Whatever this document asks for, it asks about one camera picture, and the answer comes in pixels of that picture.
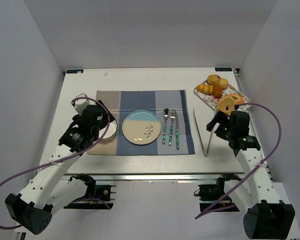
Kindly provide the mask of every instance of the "cutlery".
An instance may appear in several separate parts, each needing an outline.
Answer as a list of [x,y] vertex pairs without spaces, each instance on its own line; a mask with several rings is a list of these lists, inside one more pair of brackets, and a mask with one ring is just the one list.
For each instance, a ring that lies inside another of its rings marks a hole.
[[162,112],[162,115],[163,115],[163,119],[164,119],[162,144],[165,144],[166,143],[166,132],[167,132],[167,120],[170,118],[169,108],[165,108]]
[[172,135],[174,133],[174,121],[176,119],[176,110],[171,110],[170,113],[171,126],[170,126],[170,135],[169,135],[169,146],[172,144]]
[[176,149],[179,150],[179,118],[178,114],[175,111],[175,140],[176,140]]
[[201,139],[201,135],[200,135],[200,131],[199,131],[197,119],[196,119],[195,109],[193,109],[193,118],[194,118],[195,128],[196,128],[196,131],[197,131],[198,136],[199,136],[199,141],[200,141],[200,145],[201,145],[201,149],[202,149],[203,156],[207,157],[207,156],[208,156],[208,152],[209,152],[210,141],[211,141],[211,137],[212,137],[213,131],[211,131],[211,133],[210,133],[210,138],[209,138],[209,142],[208,142],[208,147],[206,148],[206,151],[205,151],[205,147],[204,147],[204,144],[202,143],[202,139]]

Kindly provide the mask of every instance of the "black label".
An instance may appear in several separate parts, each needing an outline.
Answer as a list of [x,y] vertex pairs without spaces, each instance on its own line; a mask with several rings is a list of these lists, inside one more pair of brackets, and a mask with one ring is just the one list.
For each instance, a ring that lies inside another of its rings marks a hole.
[[231,67],[215,67],[214,70],[216,72],[232,72]]
[[72,70],[67,70],[67,74],[83,74],[84,70],[83,69],[72,69]]

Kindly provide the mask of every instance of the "plate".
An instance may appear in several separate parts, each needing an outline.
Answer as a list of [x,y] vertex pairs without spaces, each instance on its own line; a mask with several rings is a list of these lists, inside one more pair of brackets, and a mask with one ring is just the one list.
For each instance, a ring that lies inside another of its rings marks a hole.
[[123,121],[124,137],[136,145],[152,143],[161,132],[159,118],[150,111],[138,110],[130,113]]
[[[103,136],[102,140],[110,140],[110,139],[112,139],[113,136],[116,135],[117,129],[118,129],[117,121],[113,120],[112,122],[110,122],[108,131],[105,133],[105,135]],[[101,136],[102,134],[104,134],[105,130],[106,130],[106,127],[102,128],[99,131],[99,136]]]
[[[200,91],[198,91],[197,87],[195,87],[195,89],[193,90],[194,94],[197,95],[201,100],[203,100],[206,104],[209,105],[210,108],[212,108],[213,110],[216,109],[217,103],[219,102],[219,98],[215,98],[213,95],[207,95],[204,94]],[[239,96],[241,96],[244,100],[245,103],[252,103],[252,101],[247,98],[243,93],[239,92],[237,89],[235,89],[233,86],[231,86],[230,84],[228,85],[228,87],[226,89],[223,90],[222,93],[222,97],[225,97],[228,94],[238,94]],[[251,105],[244,105],[244,106],[240,106],[241,109],[247,111],[248,108],[250,108]]]

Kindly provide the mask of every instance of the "spoon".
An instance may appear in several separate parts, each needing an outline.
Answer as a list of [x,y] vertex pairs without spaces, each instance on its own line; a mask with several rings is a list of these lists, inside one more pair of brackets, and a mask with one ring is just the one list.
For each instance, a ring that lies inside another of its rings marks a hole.
[[162,112],[162,115],[163,115],[163,119],[164,119],[162,144],[165,144],[166,143],[167,120],[170,118],[169,108],[165,108]]

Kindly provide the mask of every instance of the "fork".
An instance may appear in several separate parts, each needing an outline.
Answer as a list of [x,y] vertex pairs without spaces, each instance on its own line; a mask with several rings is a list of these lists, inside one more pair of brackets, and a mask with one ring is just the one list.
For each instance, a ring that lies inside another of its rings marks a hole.
[[170,135],[169,135],[169,146],[172,144],[172,134],[174,133],[174,121],[176,119],[176,110],[171,110],[170,113],[171,126],[170,126]]

